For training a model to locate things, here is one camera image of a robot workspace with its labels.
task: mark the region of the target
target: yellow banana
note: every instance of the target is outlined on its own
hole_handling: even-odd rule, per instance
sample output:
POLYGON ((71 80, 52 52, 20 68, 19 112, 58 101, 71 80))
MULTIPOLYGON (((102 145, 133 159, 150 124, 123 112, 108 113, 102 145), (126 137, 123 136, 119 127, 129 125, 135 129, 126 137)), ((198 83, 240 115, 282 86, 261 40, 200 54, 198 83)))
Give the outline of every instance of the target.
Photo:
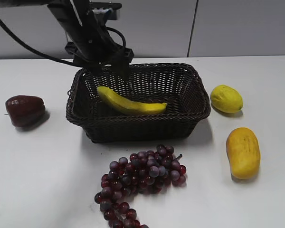
POLYGON ((126 115, 156 115, 165 112, 167 107, 167 103, 147 104, 131 101, 105 86, 97 87, 97 92, 107 105, 126 115))

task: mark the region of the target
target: brown wicker basket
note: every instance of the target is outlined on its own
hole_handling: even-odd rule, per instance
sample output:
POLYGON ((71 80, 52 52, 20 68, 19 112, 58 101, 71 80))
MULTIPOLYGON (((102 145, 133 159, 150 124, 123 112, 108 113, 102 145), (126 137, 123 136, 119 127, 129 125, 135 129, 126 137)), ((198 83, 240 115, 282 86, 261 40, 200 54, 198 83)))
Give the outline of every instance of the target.
POLYGON ((196 70, 187 64, 130 65, 130 78, 120 79, 106 66, 100 76, 81 69, 69 91, 68 121, 81 126, 94 143, 188 137, 210 114, 209 96, 196 70), (134 101, 168 103, 159 115, 126 116, 107 106, 97 94, 107 86, 134 101))

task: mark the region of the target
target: table surface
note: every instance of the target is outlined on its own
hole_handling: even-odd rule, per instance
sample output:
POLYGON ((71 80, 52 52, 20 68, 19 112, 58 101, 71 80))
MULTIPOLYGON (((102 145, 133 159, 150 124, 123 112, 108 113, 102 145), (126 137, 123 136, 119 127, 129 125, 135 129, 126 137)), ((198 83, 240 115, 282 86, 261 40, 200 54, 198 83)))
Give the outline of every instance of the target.
MULTIPOLYGON (((211 110, 189 138, 163 141, 182 153, 184 188, 136 196, 130 206, 150 228, 285 228, 285 56, 146 58, 133 63, 188 63, 210 94, 238 90, 242 113, 211 110), (252 129, 262 153, 258 178, 231 179, 226 138, 252 129)), ((78 69, 49 60, 0 60, 0 228, 108 228, 94 203, 110 161, 159 142, 93 144, 66 116, 67 91, 78 69), (31 131, 10 123, 4 103, 15 95, 44 99, 50 118, 31 131)))

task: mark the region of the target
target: bunch of grapes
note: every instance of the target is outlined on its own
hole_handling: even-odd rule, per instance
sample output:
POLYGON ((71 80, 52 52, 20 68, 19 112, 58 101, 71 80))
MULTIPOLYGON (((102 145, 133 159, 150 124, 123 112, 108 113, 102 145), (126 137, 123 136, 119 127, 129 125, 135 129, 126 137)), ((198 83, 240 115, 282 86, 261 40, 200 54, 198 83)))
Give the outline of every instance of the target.
POLYGON ((137 220, 137 214, 122 198, 136 193, 158 193, 171 183, 181 186, 186 182, 186 167, 180 165, 180 154, 174 155, 172 146, 158 145, 157 152, 133 153, 127 158, 110 163, 110 171, 101 178, 101 192, 95 195, 104 219, 112 228, 148 228, 137 220))

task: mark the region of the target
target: black cable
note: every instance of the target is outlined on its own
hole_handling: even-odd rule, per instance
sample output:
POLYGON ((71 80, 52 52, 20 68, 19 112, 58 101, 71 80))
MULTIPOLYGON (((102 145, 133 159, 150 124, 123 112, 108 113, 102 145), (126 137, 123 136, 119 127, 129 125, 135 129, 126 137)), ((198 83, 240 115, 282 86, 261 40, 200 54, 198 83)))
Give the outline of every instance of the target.
POLYGON ((40 57, 43 57, 43 58, 47 58, 47 59, 50 59, 52 61, 55 61, 55 62, 59 62, 59 63, 63 63, 63 64, 67 64, 67 65, 70 65, 70 66, 74 66, 74 67, 80 67, 72 62, 68 62, 68 61, 64 61, 62 59, 59 59, 59 58, 55 58, 55 57, 52 57, 52 56, 48 56, 40 51, 37 51, 35 50, 34 48, 30 47, 29 45, 27 45, 26 43, 24 43, 21 39, 19 39, 5 24, 4 22, 0 19, 0 26, 1 28, 7 33, 9 34, 10 37, 12 37, 18 44, 20 44, 21 46, 23 46, 26 50, 40 56, 40 57))
POLYGON ((114 28, 106 27, 106 29, 107 29, 108 31, 114 32, 114 33, 116 33, 117 35, 120 36, 120 38, 121 38, 122 41, 123 41, 123 49, 125 49, 125 47, 126 47, 126 42, 125 42, 125 38, 124 38, 123 34, 122 34, 120 31, 118 31, 118 30, 116 30, 116 29, 114 29, 114 28))

